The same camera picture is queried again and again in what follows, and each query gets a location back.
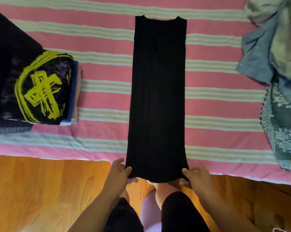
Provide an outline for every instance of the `yellow cross print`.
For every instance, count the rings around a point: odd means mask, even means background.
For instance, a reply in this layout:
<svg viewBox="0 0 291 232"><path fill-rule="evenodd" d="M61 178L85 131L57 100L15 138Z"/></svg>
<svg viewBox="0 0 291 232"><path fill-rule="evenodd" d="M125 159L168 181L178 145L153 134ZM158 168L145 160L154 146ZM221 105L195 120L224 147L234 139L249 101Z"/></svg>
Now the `yellow cross print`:
<svg viewBox="0 0 291 232"><path fill-rule="evenodd" d="M40 104L41 112L46 115L49 112L49 119L56 119L61 116L60 109L53 96L54 93L60 91L61 80L56 74L47 77L45 71L37 71L31 75L34 87L30 89L24 97L34 106Z"/></svg>

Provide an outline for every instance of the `pile of clothes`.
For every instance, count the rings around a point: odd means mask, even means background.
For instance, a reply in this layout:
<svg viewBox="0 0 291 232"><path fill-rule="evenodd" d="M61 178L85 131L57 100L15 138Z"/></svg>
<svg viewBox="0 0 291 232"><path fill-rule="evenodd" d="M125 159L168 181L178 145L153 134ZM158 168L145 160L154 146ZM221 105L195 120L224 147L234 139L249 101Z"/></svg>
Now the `pile of clothes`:
<svg viewBox="0 0 291 232"><path fill-rule="evenodd" d="M76 123L80 83L71 55L44 50L0 14L0 134Z"/></svg>
<svg viewBox="0 0 291 232"><path fill-rule="evenodd" d="M291 170L291 0L247 0L258 29L242 37L236 70L268 84L260 122L279 165Z"/></svg>

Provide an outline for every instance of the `striped bedsheet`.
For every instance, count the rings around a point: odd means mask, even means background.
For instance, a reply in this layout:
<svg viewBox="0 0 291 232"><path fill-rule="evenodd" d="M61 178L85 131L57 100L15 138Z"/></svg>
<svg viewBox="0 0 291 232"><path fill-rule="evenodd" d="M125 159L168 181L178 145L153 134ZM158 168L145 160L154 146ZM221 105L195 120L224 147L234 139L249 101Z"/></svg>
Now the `striped bedsheet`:
<svg viewBox="0 0 291 232"><path fill-rule="evenodd" d="M79 121L0 135L0 155L109 160L125 157L135 15L188 20L185 148L213 174L291 184L259 124L265 87L235 71L241 36L254 29L245 0L0 0L0 12L44 48L83 68Z"/></svg>

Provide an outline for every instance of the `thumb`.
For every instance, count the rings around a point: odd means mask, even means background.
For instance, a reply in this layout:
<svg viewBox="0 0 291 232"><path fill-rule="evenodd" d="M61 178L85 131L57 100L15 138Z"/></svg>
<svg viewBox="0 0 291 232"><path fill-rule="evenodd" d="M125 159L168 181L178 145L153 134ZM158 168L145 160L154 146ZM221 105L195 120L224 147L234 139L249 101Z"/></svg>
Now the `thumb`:
<svg viewBox="0 0 291 232"><path fill-rule="evenodd" d="M132 167L125 168L124 172L126 173L127 176L129 176L130 173L132 172Z"/></svg>
<svg viewBox="0 0 291 232"><path fill-rule="evenodd" d="M190 178L193 176L193 172L186 169L186 168L182 168L182 173L184 174L184 176L186 176L189 180Z"/></svg>

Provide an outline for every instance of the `wooden floor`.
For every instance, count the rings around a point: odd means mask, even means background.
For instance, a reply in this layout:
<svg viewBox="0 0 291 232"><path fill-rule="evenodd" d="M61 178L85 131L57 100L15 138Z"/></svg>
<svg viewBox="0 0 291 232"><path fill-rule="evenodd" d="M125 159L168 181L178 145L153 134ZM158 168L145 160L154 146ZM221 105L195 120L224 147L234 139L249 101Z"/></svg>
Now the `wooden floor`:
<svg viewBox="0 0 291 232"><path fill-rule="evenodd" d="M110 169L107 161L42 160L0 156L0 232L65 232L101 191ZM263 231L278 226L291 232L291 186L213 176L220 194ZM153 190L145 180L128 187L130 203L140 215ZM219 231L193 201L211 231Z"/></svg>

